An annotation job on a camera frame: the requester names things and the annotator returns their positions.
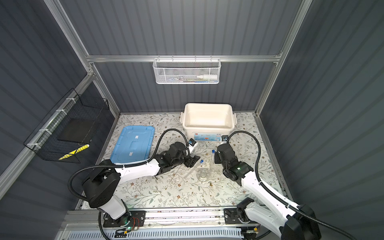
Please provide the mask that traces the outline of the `blue capped test tube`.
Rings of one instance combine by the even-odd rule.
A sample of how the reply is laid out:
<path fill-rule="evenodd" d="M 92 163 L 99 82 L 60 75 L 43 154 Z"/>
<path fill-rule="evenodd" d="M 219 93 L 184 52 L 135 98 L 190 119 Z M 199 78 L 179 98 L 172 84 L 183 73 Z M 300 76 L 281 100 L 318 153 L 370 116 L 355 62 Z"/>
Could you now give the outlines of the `blue capped test tube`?
<path fill-rule="evenodd" d="M 215 154 L 216 154 L 216 151 L 215 150 L 212 150 L 212 157 L 211 157 L 211 159 L 212 159 L 212 164 L 214 165 L 215 164 Z"/>
<path fill-rule="evenodd" d="M 194 167 L 185 175 L 185 178 L 187 179 L 189 175 L 191 175 L 198 167 L 202 166 L 204 162 L 204 160 L 200 160 L 199 163 L 196 163 Z"/>

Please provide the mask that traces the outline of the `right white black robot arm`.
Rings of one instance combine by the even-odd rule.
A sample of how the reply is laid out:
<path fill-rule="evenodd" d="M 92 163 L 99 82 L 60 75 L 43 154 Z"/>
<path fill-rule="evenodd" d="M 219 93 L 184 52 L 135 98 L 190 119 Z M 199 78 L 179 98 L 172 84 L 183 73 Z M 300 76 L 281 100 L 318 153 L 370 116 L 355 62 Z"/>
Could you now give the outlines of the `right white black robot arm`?
<path fill-rule="evenodd" d="M 258 170 L 238 160 L 230 144 L 218 146 L 215 162 L 223 166 L 225 177 L 250 191 L 264 204 L 261 207 L 251 198 L 243 200 L 237 205 L 241 222 L 257 222 L 282 240 L 319 240 L 322 237 L 319 226 L 354 239 L 351 234 L 318 220 L 309 206 L 300 206 L 269 186 L 260 178 Z"/>

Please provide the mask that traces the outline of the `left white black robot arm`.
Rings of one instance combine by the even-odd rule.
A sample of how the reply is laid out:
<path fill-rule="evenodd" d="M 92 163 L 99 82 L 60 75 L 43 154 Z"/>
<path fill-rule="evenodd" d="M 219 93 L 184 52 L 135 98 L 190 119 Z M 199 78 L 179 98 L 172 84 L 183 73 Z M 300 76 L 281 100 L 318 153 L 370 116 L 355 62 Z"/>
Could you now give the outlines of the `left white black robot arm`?
<path fill-rule="evenodd" d="M 153 155 L 151 160 L 133 164 L 130 167 L 115 165 L 110 160 L 105 160 L 99 165 L 90 166 L 75 172 L 68 180 L 69 191 L 77 198 L 89 203 L 89 206 L 110 216 L 119 225 L 126 225 L 131 214 L 128 207 L 115 195 L 119 184 L 142 177 L 152 177 L 169 172 L 179 165 L 192 168 L 200 159 L 192 156 L 198 143 L 192 139 L 186 145 L 175 142 L 167 151 Z M 90 174 L 82 183 L 85 195 L 77 193 L 72 185 L 74 178 L 86 171 Z"/>

